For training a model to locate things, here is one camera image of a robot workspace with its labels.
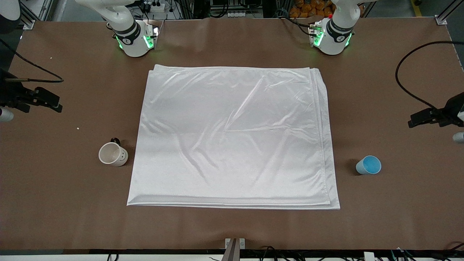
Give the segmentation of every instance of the green led light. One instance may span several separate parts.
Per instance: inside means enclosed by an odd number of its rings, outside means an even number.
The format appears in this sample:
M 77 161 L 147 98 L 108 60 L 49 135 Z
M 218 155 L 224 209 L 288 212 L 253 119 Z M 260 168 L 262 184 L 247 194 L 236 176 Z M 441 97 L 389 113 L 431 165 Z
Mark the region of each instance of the green led light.
M 351 35 L 352 35 L 352 33 L 349 34 L 347 43 L 345 44 L 345 47 L 347 47 L 349 45 L 349 39 L 351 38 Z
M 152 48 L 153 47 L 153 41 L 150 41 L 150 37 L 148 36 L 144 36 L 143 39 L 145 40 L 145 43 L 147 43 L 147 47 L 148 48 Z
M 324 32 L 321 32 L 318 36 L 319 39 L 314 40 L 314 45 L 319 46 L 321 44 L 322 38 L 324 37 Z
M 119 41 L 119 38 L 118 38 L 117 36 L 116 36 L 116 40 L 117 40 L 117 42 L 118 42 L 118 44 L 119 44 L 119 48 L 122 49 L 122 44 L 121 44 L 121 42 Z

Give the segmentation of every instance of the power strip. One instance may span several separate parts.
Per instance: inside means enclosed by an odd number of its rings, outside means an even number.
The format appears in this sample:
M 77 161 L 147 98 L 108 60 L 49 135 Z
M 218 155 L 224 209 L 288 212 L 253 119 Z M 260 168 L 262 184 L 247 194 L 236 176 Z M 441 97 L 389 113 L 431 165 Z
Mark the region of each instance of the power strip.
M 245 12 L 231 12 L 227 13 L 228 18 L 235 18 L 235 17 L 245 17 L 246 13 Z
M 152 6 L 150 11 L 155 13 L 164 13 L 164 7 L 166 4 L 161 4 L 160 6 Z

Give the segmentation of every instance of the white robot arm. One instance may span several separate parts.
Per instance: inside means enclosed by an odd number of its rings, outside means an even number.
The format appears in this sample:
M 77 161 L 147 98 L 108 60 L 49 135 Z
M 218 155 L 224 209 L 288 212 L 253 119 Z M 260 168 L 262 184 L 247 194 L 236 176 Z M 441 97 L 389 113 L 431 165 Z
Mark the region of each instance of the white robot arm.
M 157 33 L 153 26 L 135 20 L 126 5 L 135 0 L 76 0 L 97 11 L 111 26 L 119 47 L 130 57 L 140 57 L 154 47 Z
M 12 32 L 19 24 L 21 9 L 19 0 L 0 1 L 0 33 Z
M 323 53 L 336 55 L 349 44 L 353 27 L 361 15 L 358 4 L 377 0 L 332 0 L 337 6 L 332 18 L 324 18 L 310 28 L 311 45 Z

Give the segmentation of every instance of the mug handle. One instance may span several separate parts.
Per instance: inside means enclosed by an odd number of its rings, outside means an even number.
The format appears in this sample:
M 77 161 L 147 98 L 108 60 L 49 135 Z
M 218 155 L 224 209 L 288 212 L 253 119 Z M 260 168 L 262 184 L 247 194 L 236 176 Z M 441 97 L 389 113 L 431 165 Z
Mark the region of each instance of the mug handle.
M 111 142 L 114 142 L 114 143 L 118 144 L 119 146 L 121 146 L 121 142 L 119 141 L 118 138 L 112 138 Z

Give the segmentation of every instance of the smiley face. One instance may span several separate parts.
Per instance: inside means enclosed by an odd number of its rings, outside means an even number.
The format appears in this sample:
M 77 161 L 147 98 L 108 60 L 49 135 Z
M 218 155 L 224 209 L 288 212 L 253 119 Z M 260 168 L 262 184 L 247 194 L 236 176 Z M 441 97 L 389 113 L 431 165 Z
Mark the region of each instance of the smiley face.
M 119 158 L 119 161 L 123 161 L 126 159 L 126 152 L 122 151 L 121 157 Z

